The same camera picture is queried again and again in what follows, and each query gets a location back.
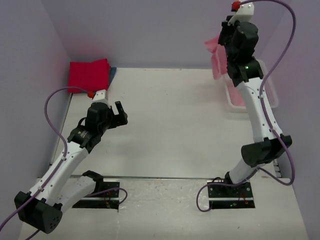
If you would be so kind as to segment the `pink t shirt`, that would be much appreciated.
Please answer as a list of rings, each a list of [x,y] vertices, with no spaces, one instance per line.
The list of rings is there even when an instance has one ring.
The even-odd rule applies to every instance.
[[[214,80],[223,83],[227,101],[230,107],[238,111],[245,111],[245,103],[241,94],[234,86],[227,73],[227,56],[225,47],[218,43],[219,35],[204,43],[207,50],[211,53],[211,68]]]

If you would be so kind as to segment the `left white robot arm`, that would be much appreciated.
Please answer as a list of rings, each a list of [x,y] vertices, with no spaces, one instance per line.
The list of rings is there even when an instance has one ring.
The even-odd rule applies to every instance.
[[[74,128],[64,150],[51,168],[27,193],[20,191],[14,198],[19,219],[45,234],[60,223],[63,214],[84,197],[110,194],[115,188],[103,189],[104,178],[86,171],[67,190],[62,190],[75,168],[98,145],[108,129],[128,123],[128,115],[120,101],[115,102],[118,113],[103,102],[92,103]]]

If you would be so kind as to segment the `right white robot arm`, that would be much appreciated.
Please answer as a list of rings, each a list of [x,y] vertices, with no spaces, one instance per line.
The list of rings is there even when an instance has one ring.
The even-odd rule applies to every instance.
[[[264,74],[253,56],[259,40],[258,28],[249,21],[226,17],[218,44],[225,48],[227,74],[240,93],[251,123],[253,142],[241,147],[241,160],[225,174],[227,189],[248,181],[262,166],[278,159],[292,144],[284,135],[270,106],[264,87]]]

